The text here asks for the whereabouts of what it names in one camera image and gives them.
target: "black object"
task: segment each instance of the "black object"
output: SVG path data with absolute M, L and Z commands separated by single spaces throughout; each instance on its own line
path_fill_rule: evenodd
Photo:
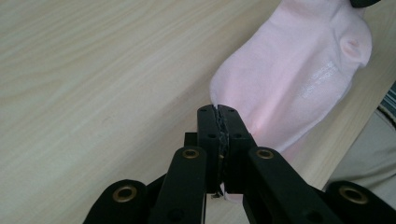
M 339 181 L 326 192 L 306 184 L 275 150 L 257 147 L 238 112 L 201 107 L 197 133 L 168 173 L 151 184 L 122 180 L 108 187 L 84 223 L 204 223 L 206 194 L 244 194 L 250 223 L 394 223 L 396 212 L 371 191 Z
M 381 0 L 350 0 L 353 7 L 369 7 Z

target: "sock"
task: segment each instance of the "sock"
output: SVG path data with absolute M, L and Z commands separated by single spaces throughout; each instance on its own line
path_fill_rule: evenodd
M 235 108 L 259 146 L 295 151 L 369 61 L 361 16 L 348 0 L 283 0 L 213 76 L 213 105 Z

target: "wood grain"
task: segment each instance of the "wood grain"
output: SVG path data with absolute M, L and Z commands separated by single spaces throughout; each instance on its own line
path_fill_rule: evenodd
M 219 65 L 279 1 L 0 2 L 0 223 L 81 223 L 115 181 L 166 172 Z M 396 3 L 374 52 L 293 166 L 322 186 L 396 79 Z M 209 200 L 207 223 L 247 223 Z

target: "wooden table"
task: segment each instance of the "wooden table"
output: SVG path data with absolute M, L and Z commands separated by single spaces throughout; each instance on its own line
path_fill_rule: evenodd
M 81 223 L 115 181 L 164 174 L 219 65 L 279 1 L 0 3 L 0 223 Z M 369 65 L 292 165 L 321 188 L 396 79 L 396 2 Z M 207 223 L 247 223 L 209 200 Z

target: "metal rivet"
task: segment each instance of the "metal rivet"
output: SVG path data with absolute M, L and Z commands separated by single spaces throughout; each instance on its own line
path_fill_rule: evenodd
M 182 155 L 187 159 L 195 159 L 199 156 L 199 151 L 195 149 L 186 149 L 183 151 Z
M 127 203 L 136 197 L 137 189 L 132 185 L 122 186 L 113 193 L 113 200 L 117 203 Z
M 274 153 L 267 149 L 259 149 L 256 151 L 256 154 L 262 159 L 272 159 L 274 157 Z
M 369 199 L 365 194 L 349 186 L 341 186 L 338 190 L 341 196 L 353 203 L 366 204 Z

